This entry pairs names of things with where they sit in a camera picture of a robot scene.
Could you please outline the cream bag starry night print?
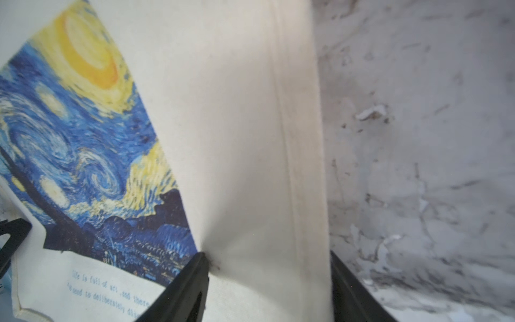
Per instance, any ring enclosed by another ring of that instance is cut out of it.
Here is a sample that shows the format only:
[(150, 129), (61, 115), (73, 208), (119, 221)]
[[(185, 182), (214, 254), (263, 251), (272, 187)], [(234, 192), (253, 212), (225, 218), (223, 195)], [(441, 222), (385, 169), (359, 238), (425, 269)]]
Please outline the cream bag starry night print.
[(194, 256), (205, 321), (332, 321), (310, 1), (2, 1), (15, 318), (136, 321)]

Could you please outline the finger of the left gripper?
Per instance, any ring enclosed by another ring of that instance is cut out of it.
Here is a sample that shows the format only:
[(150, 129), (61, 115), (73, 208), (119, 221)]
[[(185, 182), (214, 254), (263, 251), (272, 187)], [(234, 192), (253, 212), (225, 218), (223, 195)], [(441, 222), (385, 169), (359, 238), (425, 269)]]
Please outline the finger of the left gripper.
[(12, 256), (27, 238), (32, 229), (32, 224), (24, 219), (15, 219), (12, 221), (1, 221), (1, 236), (8, 235), (8, 240), (1, 247), (1, 274), (3, 278), (11, 265)]

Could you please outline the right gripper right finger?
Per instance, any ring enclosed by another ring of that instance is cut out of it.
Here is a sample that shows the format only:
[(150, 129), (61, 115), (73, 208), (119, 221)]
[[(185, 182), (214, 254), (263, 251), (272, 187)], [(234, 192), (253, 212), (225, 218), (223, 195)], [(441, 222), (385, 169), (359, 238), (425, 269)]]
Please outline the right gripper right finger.
[(374, 299), (335, 252), (331, 251), (330, 255), (334, 321), (397, 322)]

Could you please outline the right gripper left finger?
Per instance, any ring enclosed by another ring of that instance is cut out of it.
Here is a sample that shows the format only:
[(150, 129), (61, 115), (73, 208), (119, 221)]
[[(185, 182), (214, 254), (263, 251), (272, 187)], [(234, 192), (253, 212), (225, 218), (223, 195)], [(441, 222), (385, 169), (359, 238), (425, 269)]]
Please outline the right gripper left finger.
[(201, 322), (208, 289), (209, 261), (199, 252), (136, 321)]

